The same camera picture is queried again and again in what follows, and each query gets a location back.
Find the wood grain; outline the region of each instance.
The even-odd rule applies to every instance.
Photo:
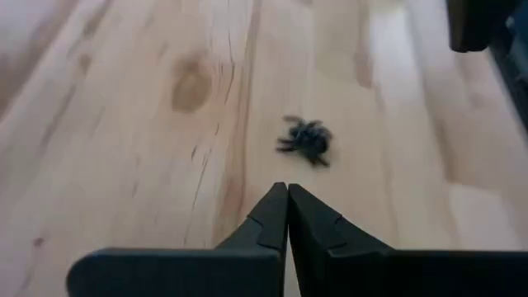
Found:
[[[526,246],[525,132],[441,0],[61,3],[0,122],[1,296],[65,296],[98,248],[212,248],[277,181],[396,248]],[[275,151],[284,115],[332,131],[330,168]]]

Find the wooden surface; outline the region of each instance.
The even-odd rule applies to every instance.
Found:
[[[528,247],[525,132],[441,0],[0,0],[0,38],[1,296],[213,247],[276,181],[396,248]],[[275,152],[283,115],[323,120],[330,168]]]

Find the tarantula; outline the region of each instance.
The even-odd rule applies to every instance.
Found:
[[[328,150],[332,134],[322,126],[323,122],[312,120],[306,123],[300,117],[293,115],[286,115],[284,121],[295,123],[295,125],[288,130],[288,139],[279,138],[277,140],[283,144],[277,148],[277,151],[282,153],[298,151],[312,163],[312,166],[322,164],[328,167],[328,162],[320,155]]]

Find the black object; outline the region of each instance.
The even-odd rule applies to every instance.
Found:
[[[446,0],[450,46],[457,52],[481,51],[492,42],[521,0]]]
[[[216,249],[107,249],[70,270],[72,297],[282,296],[286,226],[303,297],[525,296],[526,252],[401,251],[299,185],[276,183]]]
[[[295,126],[288,130],[288,139],[279,138],[277,140],[283,144],[283,146],[277,148],[277,151],[283,153],[299,151],[302,156],[308,159],[312,166],[322,164],[328,167],[328,162],[321,157],[321,154],[328,151],[332,134],[322,126],[322,122],[320,120],[312,120],[306,123],[298,116],[292,115],[285,116],[284,120],[294,122]]]

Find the spider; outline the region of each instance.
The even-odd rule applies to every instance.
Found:
[[[328,167],[327,161],[321,158],[321,154],[328,150],[332,134],[328,129],[322,126],[322,121],[312,120],[306,123],[303,119],[294,115],[286,115],[284,121],[295,123],[288,130],[288,139],[279,138],[277,141],[280,146],[277,151],[282,153],[299,151],[299,153],[308,159],[312,166],[318,164]]]

